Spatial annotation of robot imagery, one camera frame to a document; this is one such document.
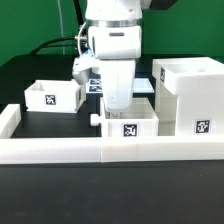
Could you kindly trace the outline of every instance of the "white box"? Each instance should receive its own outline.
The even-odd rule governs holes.
[[[85,86],[72,81],[37,80],[25,90],[28,111],[77,113],[86,100]]]
[[[156,113],[159,119],[167,116],[166,122],[174,121],[176,136],[224,134],[222,63],[207,57],[156,59],[153,76],[157,79]],[[172,103],[166,103],[166,97]]]
[[[91,123],[101,123],[102,137],[143,137],[158,134],[159,120],[147,98],[133,98],[130,110],[122,112],[120,118],[110,117],[105,110],[103,98],[100,110],[100,117],[91,116]]]

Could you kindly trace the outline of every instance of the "black tabletop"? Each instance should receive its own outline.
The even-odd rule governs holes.
[[[13,58],[0,68],[2,108],[24,104],[23,91],[36,79],[70,80],[72,63],[71,56]],[[150,64],[143,60],[140,76],[148,74]],[[22,107],[23,123],[14,138],[77,135],[72,129],[54,130],[64,123],[82,129],[80,137],[97,136],[87,121],[77,126],[97,104],[97,98],[88,100],[83,113],[67,121],[63,114],[28,114]],[[43,131],[46,120],[49,129]],[[223,189],[223,161],[0,165],[0,222],[222,224]]]

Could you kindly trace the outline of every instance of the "black cable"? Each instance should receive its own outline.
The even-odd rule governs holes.
[[[63,44],[63,45],[50,45],[50,46],[45,46],[43,48],[53,48],[53,47],[77,47],[77,44]]]
[[[73,3],[74,3],[74,6],[75,6],[78,25],[80,27],[80,26],[82,26],[82,24],[84,22],[83,22],[82,11],[81,11],[81,7],[80,7],[80,4],[79,4],[79,0],[73,0]]]
[[[41,50],[42,48],[48,46],[49,44],[54,44],[54,43],[63,42],[63,41],[67,41],[67,40],[74,40],[74,37],[63,37],[63,38],[57,38],[57,39],[53,39],[53,40],[47,41],[47,42],[41,44],[39,47],[37,47],[34,50],[32,50],[29,53],[29,55],[36,55],[36,53],[39,50]]]

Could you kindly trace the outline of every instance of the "tall white box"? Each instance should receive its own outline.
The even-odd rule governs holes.
[[[86,100],[85,86],[76,81],[37,80],[25,90],[28,111],[77,113]]]
[[[156,59],[153,76],[157,80],[156,113],[162,126],[167,118],[173,122],[171,132],[176,136],[224,134],[222,63],[207,57]]]

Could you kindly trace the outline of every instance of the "open white box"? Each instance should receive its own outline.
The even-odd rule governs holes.
[[[222,63],[211,58],[158,59],[153,76],[161,135],[224,135]]]
[[[110,117],[100,99],[100,117],[91,116],[91,124],[101,124],[102,137],[157,136],[159,120],[147,98],[133,98],[130,110],[120,118]]]
[[[205,70],[198,70],[198,63],[205,66]],[[161,73],[161,67],[165,70],[165,79]],[[200,87],[205,96],[204,102],[212,102],[209,98],[211,83],[216,83],[214,91],[216,98],[212,102],[216,106],[215,115],[221,102],[223,81],[223,65],[208,58],[194,59],[163,59],[154,61],[153,75],[157,78],[156,89],[156,113],[162,121],[159,134],[174,135],[176,131],[176,114],[179,113],[178,93],[182,91],[178,85],[182,85],[185,92],[192,89],[185,88],[189,84],[184,77],[202,79],[204,88],[199,84],[204,82],[191,82],[192,87]],[[190,93],[196,97],[199,93]],[[103,138],[51,138],[51,139],[2,139],[0,141],[0,163],[1,164],[30,164],[30,163],[85,163],[85,162],[125,162],[125,161],[167,161],[167,160],[223,160],[224,159],[224,137],[217,131],[209,135],[195,135],[192,132],[187,135],[176,136],[150,136],[150,137],[103,137]]]
[[[86,100],[85,86],[75,80],[36,80],[24,93],[28,111],[77,113]]]

